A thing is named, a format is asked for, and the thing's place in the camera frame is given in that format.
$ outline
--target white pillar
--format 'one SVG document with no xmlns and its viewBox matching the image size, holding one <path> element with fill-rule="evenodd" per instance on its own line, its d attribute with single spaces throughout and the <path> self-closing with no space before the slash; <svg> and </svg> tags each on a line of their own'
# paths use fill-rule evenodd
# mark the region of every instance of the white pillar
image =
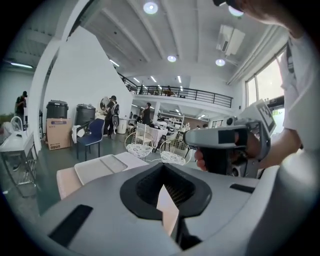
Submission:
<svg viewBox="0 0 320 256">
<path fill-rule="evenodd" d="M 28 129 L 33 132 L 34 145 L 37 152 L 41 150 L 41 141 L 39 134 L 39 108 L 42 96 L 42 90 L 46 75 L 52 60 L 59 50 L 61 44 L 67 41 L 71 28 L 75 24 L 79 14 L 86 6 L 89 0 L 68 0 L 61 12 L 55 36 L 46 46 L 39 63 L 35 69 L 29 91 L 28 113 Z"/>
<path fill-rule="evenodd" d="M 158 120 L 159 110 L 160 110 L 160 102 L 157 101 L 154 108 L 153 123 Z"/>
</svg>

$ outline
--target gray floor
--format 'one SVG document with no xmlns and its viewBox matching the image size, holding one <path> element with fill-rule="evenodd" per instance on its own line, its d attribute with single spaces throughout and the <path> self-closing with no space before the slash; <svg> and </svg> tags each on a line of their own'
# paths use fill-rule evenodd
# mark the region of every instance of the gray floor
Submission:
<svg viewBox="0 0 320 256">
<path fill-rule="evenodd" d="M 116 155 L 126 152 L 124 146 L 125 136 L 117 134 L 115 140 L 103 138 L 101 143 L 101 156 Z M 87 159 L 98 157 L 98 146 L 91 147 L 91 154 L 87 154 Z M 146 161 L 159 159 L 159 153 L 151 153 L 147 156 Z M 47 145 L 43 145 L 38 154 L 36 165 L 36 183 L 34 187 L 31 184 L 23 185 L 23 191 L 29 195 L 28 198 L 21 198 L 12 184 L 3 163 L 0 163 L 1 190 L 4 192 L 6 199 L 16 214 L 23 216 L 25 219 L 34 223 L 39 215 L 42 215 L 47 209 L 60 201 L 56 174 L 58 170 L 75 166 L 85 160 L 84 148 L 79 149 L 79 160 L 77 160 L 76 147 L 49 150 Z M 186 166 L 197 169 L 194 159 Z"/>
</svg>

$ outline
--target white tablecloth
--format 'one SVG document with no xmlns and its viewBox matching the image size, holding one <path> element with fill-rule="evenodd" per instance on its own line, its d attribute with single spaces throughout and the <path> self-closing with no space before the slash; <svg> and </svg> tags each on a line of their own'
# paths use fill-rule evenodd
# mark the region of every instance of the white tablecloth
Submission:
<svg viewBox="0 0 320 256">
<path fill-rule="evenodd" d="M 153 139 L 154 139 L 154 146 L 157 147 L 158 143 L 162 137 L 162 135 L 167 135 L 168 130 L 167 129 L 155 129 L 155 128 L 151 128 L 150 126 L 146 127 L 146 132 L 148 134 L 151 134 Z"/>
</svg>

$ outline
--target ceiling light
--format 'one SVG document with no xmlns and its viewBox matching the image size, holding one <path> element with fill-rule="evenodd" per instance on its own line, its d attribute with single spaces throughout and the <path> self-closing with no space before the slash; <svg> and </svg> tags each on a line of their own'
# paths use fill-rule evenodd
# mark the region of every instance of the ceiling light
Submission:
<svg viewBox="0 0 320 256">
<path fill-rule="evenodd" d="M 170 62 L 176 62 L 177 58 L 173 55 L 168 56 L 168 61 Z"/>
<path fill-rule="evenodd" d="M 117 67 L 120 67 L 117 63 L 115 63 L 112 59 L 110 59 L 110 61 L 114 64 L 114 65 L 116 65 Z"/>
<path fill-rule="evenodd" d="M 226 62 L 223 59 L 219 58 L 215 61 L 215 64 L 219 67 L 222 67 L 226 64 Z"/>
<path fill-rule="evenodd" d="M 241 17 L 242 15 L 244 15 L 244 13 L 242 11 L 239 11 L 231 6 L 229 6 L 229 12 L 236 17 Z"/>
<path fill-rule="evenodd" d="M 147 2 L 143 6 L 143 10 L 147 14 L 155 14 L 158 11 L 158 5 L 154 2 Z"/>
<path fill-rule="evenodd" d="M 10 62 L 11 65 L 17 66 L 17 67 L 22 67 L 22 68 L 27 68 L 27 69 L 33 69 L 32 66 L 30 65 L 25 65 L 25 64 L 20 64 L 20 63 L 15 63 L 15 62 Z"/>
</svg>

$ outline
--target ceiling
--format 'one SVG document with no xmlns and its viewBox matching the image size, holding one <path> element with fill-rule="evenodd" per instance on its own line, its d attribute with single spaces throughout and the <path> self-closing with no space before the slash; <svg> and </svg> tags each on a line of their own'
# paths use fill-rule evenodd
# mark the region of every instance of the ceiling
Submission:
<svg viewBox="0 0 320 256">
<path fill-rule="evenodd" d="M 155 107 L 155 105 L 156 105 L 155 101 L 148 101 L 148 102 L 151 103 L 151 107 L 153 107 L 153 108 Z M 138 106 L 139 108 L 141 108 L 141 107 L 145 108 L 147 101 L 134 99 L 132 104 Z M 186 116 L 192 117 L 192 118 L 198 118 L 202 115 L 205 115 L 203 117 L 203 119 L 213 119 L 213 118 L 221 116 L 221 113 L 218 113 L 218 112 L 203 110 L 200 108 L 194 108 L 194 107 L 189 107 L 189 106 L 181 106 L 181 105 L 168 104 L 168 103 L 161 103 L 161 105 L 160 105 L 160 111 L 163 113 L 178 115 L 176 110 L 179 110 L 179 112 L 182 115 L 186 115 Z"/>
<path fill-rule="evenodd" d="M 187 88 L 192 76 L 204 70 L 227 82 L 266 29 L 245 15 L 232 16 L 226 5 L 216 7 L 212 0 L 153 1 L 158 11 L 150 15 L 143 11 L 147 0 L 93 0 L 80 19 L 81 26 L 92 32 L 109 58 L 119 64 L 117 71 L 137 84 L 177 87 L 180 75 Z M 21 28 L 5 59 L 36 67 L 56 33 L 65 4 L 65 0 L 45 1 Z M 221 25 L 245 33 L 237 53 L 229 57 L 236 65 L 215 64 L 224 57 L 216 49 Z M 177 61 L 169 62 L 169 55 Z"/>
</svg>

